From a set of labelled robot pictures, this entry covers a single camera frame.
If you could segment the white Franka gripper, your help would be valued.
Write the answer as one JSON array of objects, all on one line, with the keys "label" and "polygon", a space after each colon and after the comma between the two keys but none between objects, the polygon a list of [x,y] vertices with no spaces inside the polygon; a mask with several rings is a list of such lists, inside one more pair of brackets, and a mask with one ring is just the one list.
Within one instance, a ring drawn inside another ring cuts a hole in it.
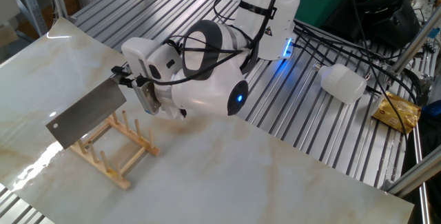
[{"label": "white Franka gripper", "polygon": [[155,83],[179,81],[183,79],[183,60],[171,45],[161,45],[159,42],[133,37],[122,46],[128,67],[114,66],[111,72],[120,75],[119,85],[128,88],[137,87],[136,79],[129,79],[131,73],[137,78]]}]

